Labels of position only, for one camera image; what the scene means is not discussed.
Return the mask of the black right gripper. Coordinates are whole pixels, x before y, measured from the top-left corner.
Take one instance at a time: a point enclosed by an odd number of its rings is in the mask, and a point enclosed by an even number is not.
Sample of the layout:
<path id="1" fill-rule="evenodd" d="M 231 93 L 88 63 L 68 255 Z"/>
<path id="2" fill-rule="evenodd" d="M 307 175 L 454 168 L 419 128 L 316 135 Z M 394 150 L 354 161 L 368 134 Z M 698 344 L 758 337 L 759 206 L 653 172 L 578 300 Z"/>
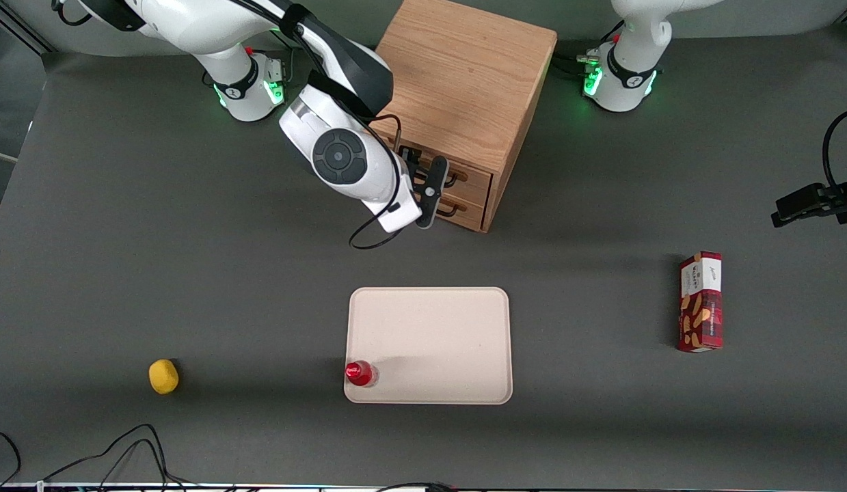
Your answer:
<path id="1" fill-rule="evenodd" d="M 399 156 L 401 156 L 407 166 L 420 166 L 421 155 L 422 152 L 419 149 L 409 146 L 399 146 Z M 414 182 L 410 188 L 415 206 L 421 210 L 426 208 L 427 196 L 425 189 L 427 188 L 427 184 L 429 184 L 429 169 L 425 167 L 415 168 Z"/>

